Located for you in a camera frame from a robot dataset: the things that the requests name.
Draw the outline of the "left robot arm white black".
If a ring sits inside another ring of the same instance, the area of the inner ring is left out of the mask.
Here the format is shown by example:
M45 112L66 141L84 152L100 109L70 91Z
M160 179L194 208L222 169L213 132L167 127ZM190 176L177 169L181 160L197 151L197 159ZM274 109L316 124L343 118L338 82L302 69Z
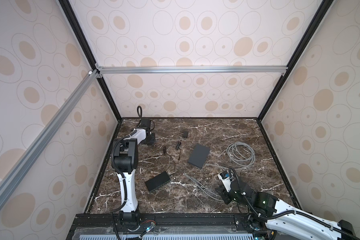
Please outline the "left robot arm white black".
M139 144L152 145L156 141L152 121L143 117L143 108L137 107L139 122L128 135L116 139L112 145L111 165L117 173L122 194L122 204L111 212L118 212L122 225L140 224L139 204L136 197L135 174L139 163Z

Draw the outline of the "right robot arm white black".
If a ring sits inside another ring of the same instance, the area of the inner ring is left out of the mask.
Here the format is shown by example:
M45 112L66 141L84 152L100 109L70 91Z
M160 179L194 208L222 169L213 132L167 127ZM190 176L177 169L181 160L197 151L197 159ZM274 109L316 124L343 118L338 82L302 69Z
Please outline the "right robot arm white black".
M300 240L357 240L353 225L316 217L266 192L256 192L243 182L233 168L218 174L216 188L225 204L236 203L248 209L246 223L254 231L265 227Z

